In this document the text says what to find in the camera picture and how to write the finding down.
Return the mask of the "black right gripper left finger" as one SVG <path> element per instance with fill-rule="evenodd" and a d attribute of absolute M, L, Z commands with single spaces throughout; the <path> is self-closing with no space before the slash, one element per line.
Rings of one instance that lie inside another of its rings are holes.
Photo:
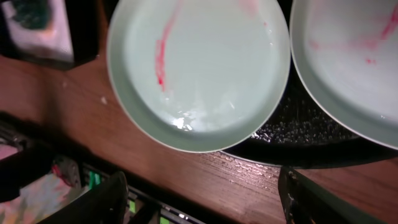
<path fill-rule="evenodd" d="M 116 172 L 39 224 L 122 223 L 127 196 L 126 176 Z"/>

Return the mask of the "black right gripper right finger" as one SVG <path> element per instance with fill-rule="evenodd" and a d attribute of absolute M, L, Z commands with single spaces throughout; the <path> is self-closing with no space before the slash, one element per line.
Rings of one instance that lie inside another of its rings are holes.
<path fill-rule="evenodd" d="M 280 169 L 278 191 L 287 224 L 382 223 L 289 167 Z"/>

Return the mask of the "light green plate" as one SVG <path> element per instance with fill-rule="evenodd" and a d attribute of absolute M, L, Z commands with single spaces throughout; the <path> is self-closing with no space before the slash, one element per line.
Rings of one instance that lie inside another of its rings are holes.
<path fill-rule="evenodd" d="M 289 77 L 289 32 L 275 0 L 120 0 L 106 46 L 124 112 L 179 151 L 246 140 L 271 117 Z"/>
<path fill-rule="evenodd" d="M 397 0 L 297 0 L 295 68 L 317 105 L 350 131 L 397 147 Z"/>

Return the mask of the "green yellow sponge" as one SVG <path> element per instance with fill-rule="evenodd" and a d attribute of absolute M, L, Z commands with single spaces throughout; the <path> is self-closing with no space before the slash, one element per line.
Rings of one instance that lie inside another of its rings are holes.
<path fill-rule="evenodd" d="M 44 30 L 52 18 L 48 0 L 12 0 L 15 14 L 12 19 L 30 30 Z"/>

